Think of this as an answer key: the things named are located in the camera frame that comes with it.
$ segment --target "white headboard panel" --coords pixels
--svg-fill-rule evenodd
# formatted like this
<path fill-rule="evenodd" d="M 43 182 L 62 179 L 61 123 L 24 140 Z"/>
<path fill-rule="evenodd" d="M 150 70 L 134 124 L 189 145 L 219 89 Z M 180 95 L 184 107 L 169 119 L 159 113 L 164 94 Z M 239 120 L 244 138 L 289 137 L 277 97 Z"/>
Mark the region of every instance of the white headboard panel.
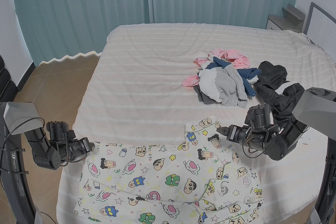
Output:
<path fill-rule="evenodd" d="M 313 2 L 303 33 L 336 62 L 336 19 Z"/>

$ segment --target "nightstand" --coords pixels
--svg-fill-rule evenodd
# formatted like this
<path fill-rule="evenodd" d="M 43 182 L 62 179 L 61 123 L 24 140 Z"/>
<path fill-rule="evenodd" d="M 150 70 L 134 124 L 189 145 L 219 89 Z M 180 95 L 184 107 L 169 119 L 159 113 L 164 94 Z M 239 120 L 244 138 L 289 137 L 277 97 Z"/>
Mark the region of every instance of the nightstand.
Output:
<path fill-rule="evenodd" d="M 282 8 L 283 16 L 269 15 L 266 29 L 269 30 L 292 30 L 302 32 L 305 14 L 293 7 L 291 4 L 287 8 Z"/>

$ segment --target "tiled floor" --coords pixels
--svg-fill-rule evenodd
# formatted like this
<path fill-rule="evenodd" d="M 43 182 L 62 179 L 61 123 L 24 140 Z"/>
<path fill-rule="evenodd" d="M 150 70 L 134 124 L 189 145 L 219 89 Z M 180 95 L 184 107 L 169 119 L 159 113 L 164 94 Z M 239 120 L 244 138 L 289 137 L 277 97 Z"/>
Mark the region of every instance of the tiled floor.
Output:
<path fill-rule="evenodd" d="M 98 60 L 97 55 L 90 54 L 43 63 L 31 74 L 15 101 L 34 102 L 45 122 L 66 121 L 71 128 Z M 25 170 L 29 171 L 27 180 L 33 201 L 40 211 L 49 214 L 56 221 L 57 194 L 62 169 L 52 171 L 38 167 L 33 161 L 25 136 L 22 136 L 22 143 L 23 148 L 27 149 L 23 153 L 24 166 Z M 305 223 L 311 207 L 312 204 L 281 224 Z M 0 188 L 0 218 L 1 223 L 16 223 L 2 188 Z M 45 224 L 53 224 L 46 215 L 42 215 L 42 218 Z"/>

